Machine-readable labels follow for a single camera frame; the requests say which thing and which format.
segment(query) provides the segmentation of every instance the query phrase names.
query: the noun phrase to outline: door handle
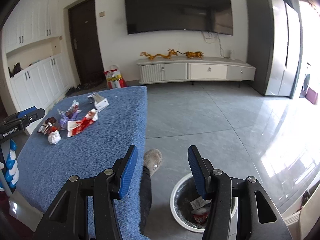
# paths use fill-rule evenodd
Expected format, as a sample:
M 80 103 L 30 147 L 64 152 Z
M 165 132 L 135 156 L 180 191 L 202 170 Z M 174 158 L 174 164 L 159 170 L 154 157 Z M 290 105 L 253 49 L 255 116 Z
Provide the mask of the door handle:
M 78 49 L 78 46 L 77 46 L 77 39 L 73 39 L 73 45 L 74 45 L 75 49 Z

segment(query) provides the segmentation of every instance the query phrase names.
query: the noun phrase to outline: refrigerator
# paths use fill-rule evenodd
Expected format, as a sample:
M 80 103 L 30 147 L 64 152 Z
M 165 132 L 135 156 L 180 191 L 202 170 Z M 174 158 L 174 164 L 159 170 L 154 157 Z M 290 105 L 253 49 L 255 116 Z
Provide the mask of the refrigerator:
M 266 96 L 289 97 L 300 56 L 300 21 L 283 0 L 247 0 L 247 63 L 256 67 L 252 87 Z

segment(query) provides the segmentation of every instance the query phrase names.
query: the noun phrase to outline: tv cabinet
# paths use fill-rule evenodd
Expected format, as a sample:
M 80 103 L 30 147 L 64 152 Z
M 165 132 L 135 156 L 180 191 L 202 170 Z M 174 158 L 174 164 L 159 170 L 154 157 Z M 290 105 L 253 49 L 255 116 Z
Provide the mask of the tv cabinet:
M 185 81 L 242 81 L 253 80 L 256 68 L 229 58 L 172 57 L 140 59 L 140 84 Z

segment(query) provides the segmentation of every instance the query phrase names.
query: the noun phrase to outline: metal screw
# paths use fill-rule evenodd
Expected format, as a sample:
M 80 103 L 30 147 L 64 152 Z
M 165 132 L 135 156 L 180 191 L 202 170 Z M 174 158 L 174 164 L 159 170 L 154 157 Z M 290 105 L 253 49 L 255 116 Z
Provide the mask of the metal screw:
M 248 177 L 248 181 L 251 182 L 251 183 L 256 183 L 257 179 L 254 176 L 249 176 Z
M 221 175 L 221 174 L 222 174 L 222 171 L 219 170 L 219 169 L 214 169 L 214 170 L 212 171 L 212 173 L 213 173 L 214 175 Z
M 104 171 L 104 174 L 106 174 L 106 175 L 111 175 L 111 174 L 113 174 L 113 169 L 106 169 L 106 170 Z
M 77 175 L 72 175 L 72 176 L 69 178 L 69 180 L 70 180 L 71 182 L 75 182 L 75 181 L 78 180 L 78 176 L 77 176 Z

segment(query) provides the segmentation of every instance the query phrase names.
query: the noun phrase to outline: person's leg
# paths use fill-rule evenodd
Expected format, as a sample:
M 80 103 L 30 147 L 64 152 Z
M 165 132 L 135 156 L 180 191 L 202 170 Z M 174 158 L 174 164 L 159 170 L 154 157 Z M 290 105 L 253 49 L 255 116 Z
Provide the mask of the person's leg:
M 140 184 L 140 232 L 144 233 L 147 217 L 152 203 L 151 176 L 158 170 L 162 163 L 162 154 L 157 149 L 151 149 L 144 154 L 143 171 Z

